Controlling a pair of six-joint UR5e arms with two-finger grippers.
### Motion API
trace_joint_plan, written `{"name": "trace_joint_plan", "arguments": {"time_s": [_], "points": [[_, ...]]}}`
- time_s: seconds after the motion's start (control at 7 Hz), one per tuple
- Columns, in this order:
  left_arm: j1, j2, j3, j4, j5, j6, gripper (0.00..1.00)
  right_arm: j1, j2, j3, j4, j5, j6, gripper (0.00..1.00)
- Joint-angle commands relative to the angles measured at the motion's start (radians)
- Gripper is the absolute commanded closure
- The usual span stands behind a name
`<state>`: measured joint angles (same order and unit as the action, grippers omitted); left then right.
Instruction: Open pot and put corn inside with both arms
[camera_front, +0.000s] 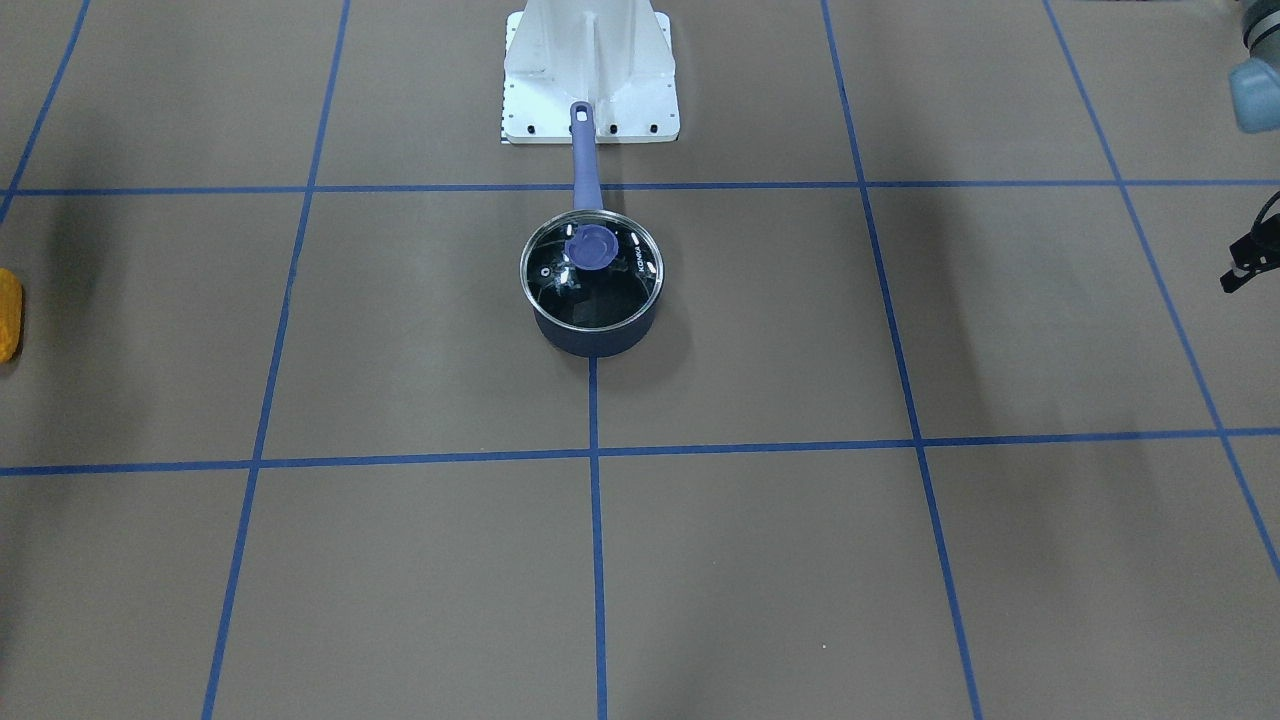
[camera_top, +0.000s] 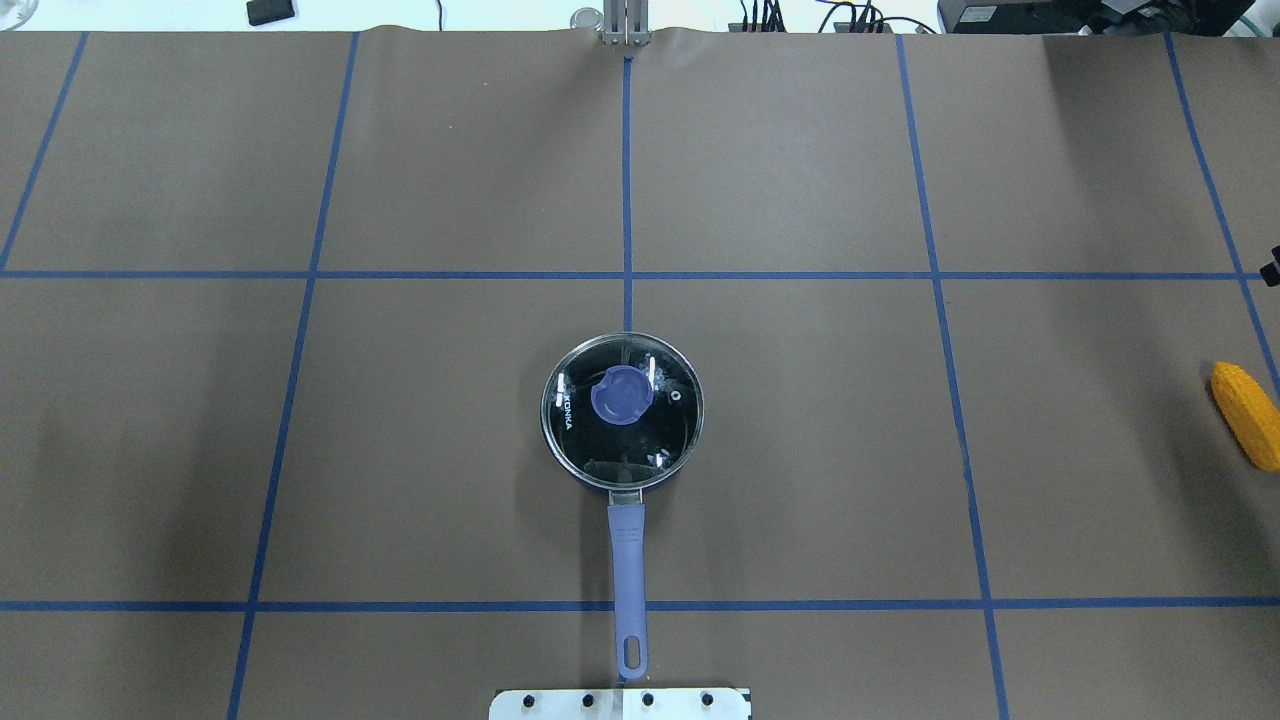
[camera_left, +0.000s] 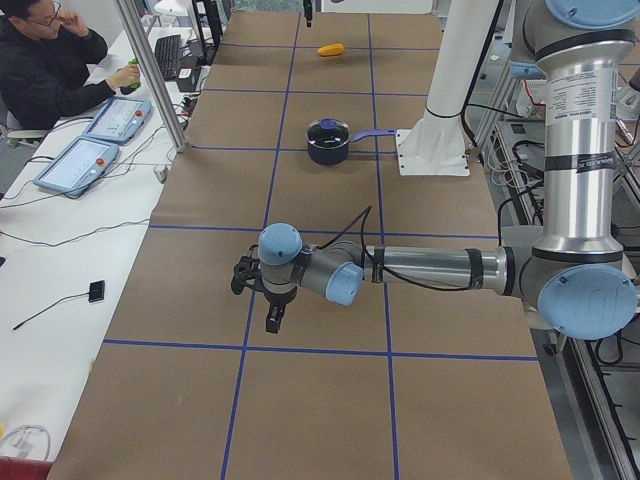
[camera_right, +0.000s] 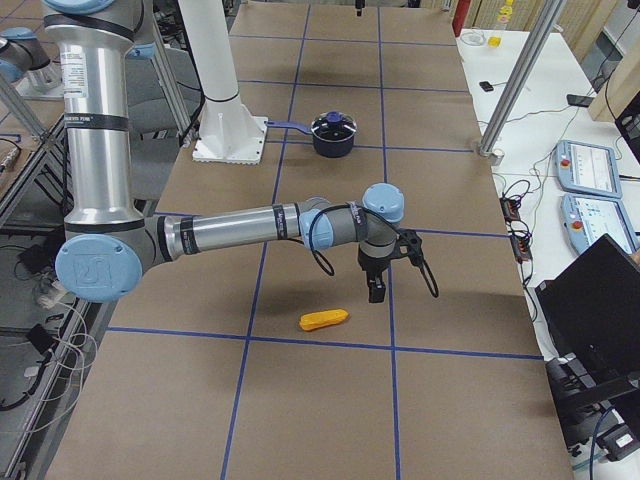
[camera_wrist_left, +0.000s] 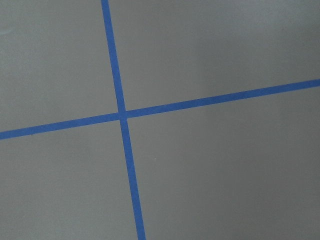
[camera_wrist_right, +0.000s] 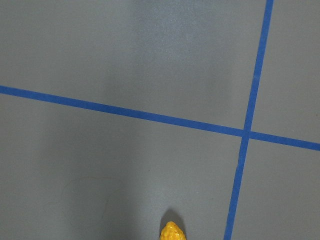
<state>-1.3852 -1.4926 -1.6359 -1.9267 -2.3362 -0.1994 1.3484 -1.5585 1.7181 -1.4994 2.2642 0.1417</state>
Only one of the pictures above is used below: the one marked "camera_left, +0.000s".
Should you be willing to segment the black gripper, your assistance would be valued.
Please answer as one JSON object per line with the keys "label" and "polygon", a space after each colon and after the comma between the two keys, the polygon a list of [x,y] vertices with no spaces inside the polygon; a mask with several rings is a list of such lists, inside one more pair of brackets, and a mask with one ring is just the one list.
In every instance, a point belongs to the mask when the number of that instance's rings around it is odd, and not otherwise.
{"label": "black gripper", "polygon": [[269,311],[265,318],[265,330],[267,333],[277,333],[278,325],[282,323],[286,312],[285,305],[295,299],[297,295],[297,287],[294,286],[284,293],[276,293],[265,289],[263,295],[270,303]]}

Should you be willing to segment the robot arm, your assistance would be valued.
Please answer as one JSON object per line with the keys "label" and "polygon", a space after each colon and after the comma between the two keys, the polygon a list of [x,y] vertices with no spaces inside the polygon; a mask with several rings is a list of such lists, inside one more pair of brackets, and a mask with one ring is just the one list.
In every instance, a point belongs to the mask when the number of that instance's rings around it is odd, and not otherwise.
{"label": "robot arm", "polygon": [[631,51],[635,1],[519,1],[512,74],[545,81],[544,213],[516,245],[477,249],[368,246],[336,236],[307,244],[274,223],[249,252],[249,272],[232,288],[261,292],[266,329],[279,330],[299,288],[350,305],[364,281],[402,281],[460,292],[492,290],[524,300],[545,327],[598,340],[624,328],[637,291],[611,233],[620,61]]}

